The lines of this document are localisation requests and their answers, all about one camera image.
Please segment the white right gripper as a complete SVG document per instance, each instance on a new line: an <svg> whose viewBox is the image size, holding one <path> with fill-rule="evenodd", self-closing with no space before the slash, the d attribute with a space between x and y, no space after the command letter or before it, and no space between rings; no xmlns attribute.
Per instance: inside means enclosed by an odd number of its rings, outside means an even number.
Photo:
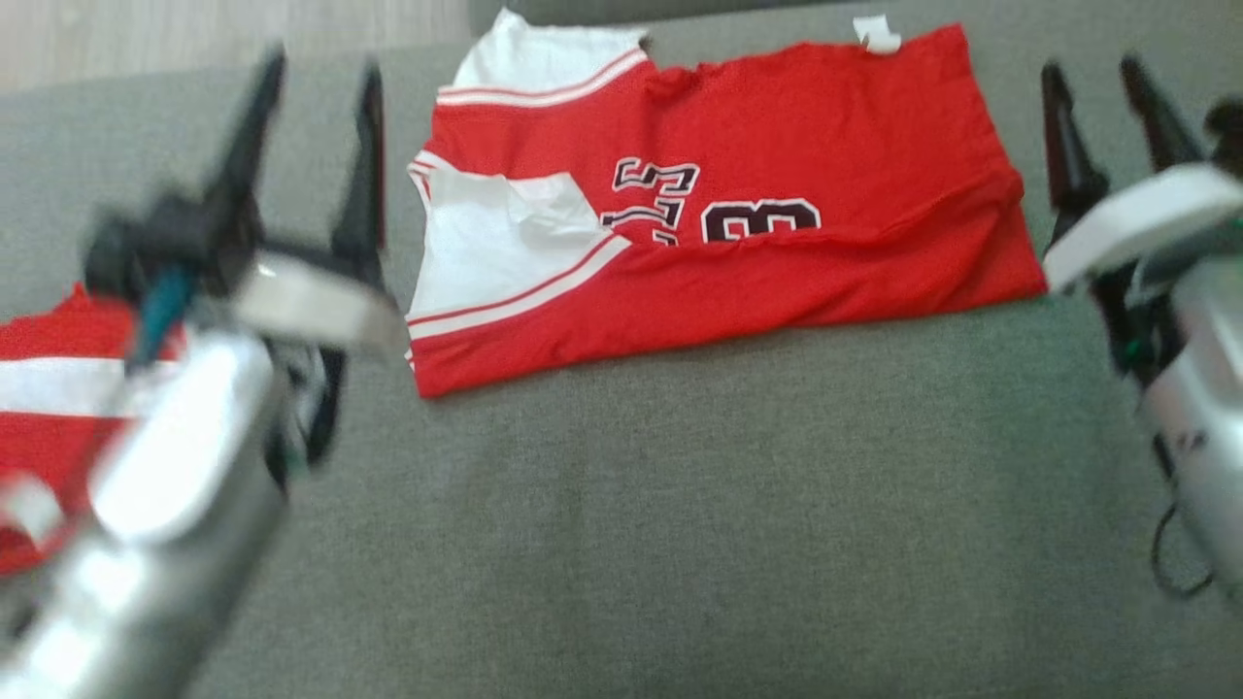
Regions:
<svg viewBox="0 0 1243 699"><path fill-rule="evenodd" d="M1185 119L1137 53L1125 53L1119 71L1154 172L1162 173L1108 195L1065 75L1058 63L1044 65L1045 168L1057 214L1044 275L1053 294L1086 290L1119 376L1154 381L1186 343L1175 327L1176 284L1204 261L1226 260L1226 226L1241 218L1241 182L1216 165L1181 165L1203 159Z"/></svg>

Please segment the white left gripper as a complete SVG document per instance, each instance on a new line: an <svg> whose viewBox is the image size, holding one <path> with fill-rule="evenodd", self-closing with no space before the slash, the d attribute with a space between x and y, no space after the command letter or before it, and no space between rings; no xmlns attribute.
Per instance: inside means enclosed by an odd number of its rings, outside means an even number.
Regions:
<svg viewBox="0 0 1243 699"><path fill-rule="evenodd" d="M204 193L209 250L244 245L268 126L283 96L286 52L254 71L218 173ZM368 66L355 101L355 154L329 234L341 260L292 248L254 257L218 333L218 469L259 463L271 478L316 469L336 442L352 354L395 354L401 313L383 280L387 250L385 85Z"/></svg>

